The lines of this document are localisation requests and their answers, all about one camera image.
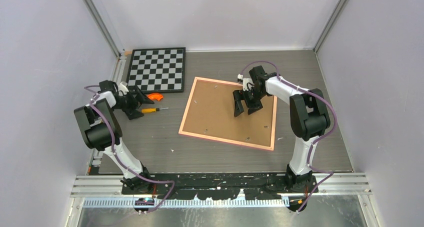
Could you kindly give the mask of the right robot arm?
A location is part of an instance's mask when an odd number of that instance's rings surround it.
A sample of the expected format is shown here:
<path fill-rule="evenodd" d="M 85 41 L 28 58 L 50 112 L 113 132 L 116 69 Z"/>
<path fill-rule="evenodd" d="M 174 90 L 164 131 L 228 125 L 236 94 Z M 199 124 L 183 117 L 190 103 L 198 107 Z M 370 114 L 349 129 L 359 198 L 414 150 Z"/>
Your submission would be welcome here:
<path fill-rule="evenodd" d="M 249 71 L 249 77 L 238 74 L 242 89 L 233 91 L 234 116 L 247 107 L 248 115 L 263 108 L 262 98 L 274 96 L 289 106 L 289 120 L 295 145 L 287 165 L 283 184 L 290 192 L 304 190 L 312 183 L 311 162 L 315 146 L 331 125 L 328 102 L 320 89 L 307 89 L 295 85 L 276 72 L 266 73 L 259 65 Z"/>

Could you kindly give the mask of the orange handled screwdriver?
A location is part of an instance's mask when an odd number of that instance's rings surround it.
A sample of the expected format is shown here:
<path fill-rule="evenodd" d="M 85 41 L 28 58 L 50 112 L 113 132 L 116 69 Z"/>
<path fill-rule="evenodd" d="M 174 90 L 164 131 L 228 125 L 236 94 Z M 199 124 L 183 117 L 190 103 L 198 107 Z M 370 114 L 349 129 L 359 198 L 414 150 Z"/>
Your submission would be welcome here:
<path fill-rule="evenodd" d="M 142 114 L 149 114 L 149 113 L 155 113 L 155 112 L 159 112 L 162 110 L 168 110 L 168 107 L 163 107 L 163 108 L 143 108 L 141 109 L 141 113 Z"/>

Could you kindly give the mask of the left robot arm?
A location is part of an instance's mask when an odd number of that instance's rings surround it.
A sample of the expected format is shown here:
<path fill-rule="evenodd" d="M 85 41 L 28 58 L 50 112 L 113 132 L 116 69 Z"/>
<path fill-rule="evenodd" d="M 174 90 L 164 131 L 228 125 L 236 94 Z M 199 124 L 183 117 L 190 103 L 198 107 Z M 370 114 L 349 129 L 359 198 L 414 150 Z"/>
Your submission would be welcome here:
<path fill-rule="evenodd" d="M 90 102 L 76 108 L 73 113 L 82 139 L 89 149 L 95 149 L 109 156 L 122 171 L 121 182 L 130 190 L 148 194 L 154 187 L 148 169 L 135 158 L 123 141 L 123 132 L 114 114 L 121 110 L 129 120 L 144 116 L 143 104 L 154 101 L 137 86 L 117 84 L 104 80 L 98 84 Z"/>

